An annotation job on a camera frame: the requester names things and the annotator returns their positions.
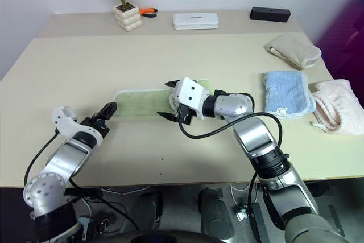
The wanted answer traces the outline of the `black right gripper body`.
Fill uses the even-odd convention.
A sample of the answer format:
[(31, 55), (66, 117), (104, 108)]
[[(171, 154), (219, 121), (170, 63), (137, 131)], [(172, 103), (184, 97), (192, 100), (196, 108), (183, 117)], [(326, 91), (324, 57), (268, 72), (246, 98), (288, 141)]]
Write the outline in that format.
[(178, 123), (180, 125), (190, 125), (193, 117), (196, 116), (196, 111), (184, 104), (180, 104), (177, 109)]

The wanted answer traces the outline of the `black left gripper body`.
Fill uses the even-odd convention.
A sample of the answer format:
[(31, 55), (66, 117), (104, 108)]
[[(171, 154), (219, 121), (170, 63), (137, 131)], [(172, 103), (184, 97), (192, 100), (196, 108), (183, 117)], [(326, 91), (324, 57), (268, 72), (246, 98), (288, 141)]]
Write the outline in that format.
[(102, 135), (103, 138), (105, 138), (110, 131), (110, 129), (106, 125), (106, 121), (104, 121), (104, 120), (91, 121), (91, 117), (85, 117), (81, 121), (81, 124), (92, 127), (93, 129), (98, 131)]

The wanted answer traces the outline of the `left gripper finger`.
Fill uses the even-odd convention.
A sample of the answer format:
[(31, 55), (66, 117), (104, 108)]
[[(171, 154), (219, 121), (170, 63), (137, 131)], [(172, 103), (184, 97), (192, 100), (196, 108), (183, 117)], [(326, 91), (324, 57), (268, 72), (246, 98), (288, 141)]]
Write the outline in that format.
[(91, 121), (98, 121), (98, 120), (104, 120), (107, 121), (111, 118), (111, 113), (106, 111), (100, 111), (96, 114), (94, 114), (91, 118)]
[(109, 102), (101, 109), (102, 117), (112, 117), (117, 110), (116, 102)]

